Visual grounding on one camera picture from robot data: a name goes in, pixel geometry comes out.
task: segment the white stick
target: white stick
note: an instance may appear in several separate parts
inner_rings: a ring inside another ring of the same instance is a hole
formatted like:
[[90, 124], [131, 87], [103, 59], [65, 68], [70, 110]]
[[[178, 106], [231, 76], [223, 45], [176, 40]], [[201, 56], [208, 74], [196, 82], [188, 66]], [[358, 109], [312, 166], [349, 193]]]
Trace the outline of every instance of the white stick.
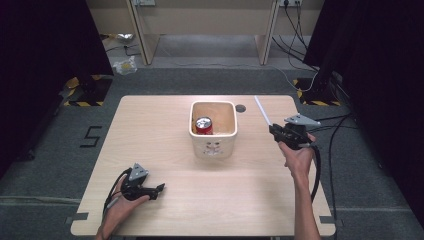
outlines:
[[257, 96], [255, 96], [255, 100], [256, 100], [256, 104], [258, 104], [258, 107], [259, 107], [259, 109], [260, 109], [260, 110], [261, 110], [261, 112], [262, 112], [262, 115], [263, 115], [263, 116], [264, 116], [264, 118], [265, 118], [266, 123], [268, 123], [268, 125], [271, 125], [271, 122], [269, 121], [268, 116], [266, 115], [265, 110], [262, 108], [261, 102], [259, 102], [259, 99], [258, 99], [258, 97], [257, 97]]

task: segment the gray carpet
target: gray carpet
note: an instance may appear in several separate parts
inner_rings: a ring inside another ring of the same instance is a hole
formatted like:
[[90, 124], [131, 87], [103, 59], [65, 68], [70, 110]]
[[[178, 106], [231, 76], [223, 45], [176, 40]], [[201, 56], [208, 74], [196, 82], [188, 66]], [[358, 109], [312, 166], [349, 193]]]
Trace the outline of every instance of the gray carpet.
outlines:
[[[313, 76], [308, 71], [285, 72], [290, 81]], [[116, 75], [102, 107], [61, 106], [34, 149], [36, 158], [15, 162], [0, 181], [0, 239], [85, 239], [72, 236], [66, 218], [78, 208], [121, 97], [206, 94], [290, 95], [298, 111], [313, 119], [350, 112], [346, 106], [300, 104], [277, 70], [139, 69]], [[334, 126], [338, 121], [322, 123]], [[80, 148], [93, 143], [84, 139], [90, 126], [101, 126], [91, 131], [100, 137], [97, 146]], [[321, 182], [331, 208], [328, 157], [334, 129], [314, 133], [322, 155]], [[393, 179], [379, 168], [354, 118], [343, 123], [332, 144], [336, 209], [343, 222], [338, 239], [424, 239], [423, 229]]]

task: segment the human arm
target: human arm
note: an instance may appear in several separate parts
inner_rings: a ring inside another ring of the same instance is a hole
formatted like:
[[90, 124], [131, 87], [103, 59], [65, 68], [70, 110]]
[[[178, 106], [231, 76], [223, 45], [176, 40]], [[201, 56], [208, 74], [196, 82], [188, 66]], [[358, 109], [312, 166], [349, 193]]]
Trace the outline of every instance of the human arm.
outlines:
[[122, 182], [125, 178], [125, 175], [119, 180], [116, 185], [113, 197], [111, 200], [110, 208], [107, 208], [105, 215], [103, 217], [102, 224], [97, 230], [96, 240], [105, 240], [109, 239], [112, 236], [112, 233], [119, 227], [119, 225], [124, 222], [137, 208], [139, 205], [144, 202], [149, 201], [149, 196], [142, 196], [134, 201], [129, 201], [122, 196], [119, 189], [121, 189]]
[[309, 192], [309, 169], [314, 151], [311, 148], [292, 150], [285, 143], [278, 146], [286, 157], [284, 166], [290, 169], [295, 187], [295, 239], [321, 239], [315, 222], [312, 209], [312, 200]]

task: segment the red soda can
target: red soda can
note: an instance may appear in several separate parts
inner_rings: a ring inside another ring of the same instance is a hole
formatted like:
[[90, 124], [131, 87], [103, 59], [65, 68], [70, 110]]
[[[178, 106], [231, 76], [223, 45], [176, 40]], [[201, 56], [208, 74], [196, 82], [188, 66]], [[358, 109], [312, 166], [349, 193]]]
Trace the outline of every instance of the red soda can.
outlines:
[[212, 120], [209, 117], [199, 117], [196, 120], [196, 131], [199, 135], [212, 135]]

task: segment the human hand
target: human hand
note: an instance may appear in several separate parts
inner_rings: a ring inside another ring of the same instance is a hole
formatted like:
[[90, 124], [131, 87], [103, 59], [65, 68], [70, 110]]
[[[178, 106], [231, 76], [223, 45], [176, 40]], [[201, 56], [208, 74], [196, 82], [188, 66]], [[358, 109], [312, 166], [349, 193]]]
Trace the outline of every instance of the human hand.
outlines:
[[134, 201], [127, 200], [120, 192], [125, 177], [126, 175], [122, 176], [116, 184], [116, 188], [112, 194], [113, 197], [110, 201], [111, 203], [115, 201], [115, 203], [106, 210], [102, 225], [97, 231], [96, 239], [109, 239], [112, 233], [131, 215], [135, 208], [150, 200], [150, 196], [148, 195]]
[[[312, 142], [315, 142], [316, 138], [314, 136], [308, 133], [308, 137]], [[290, 169], [293, 179], [295, 181], [308, 181], [309, 169], [311, 167], [314, 150], [311, 148], [293, 150], [284, 142], [279, 142], [278, 146], [283, 152], [283, 155], [286, 157], [284, 166]]]

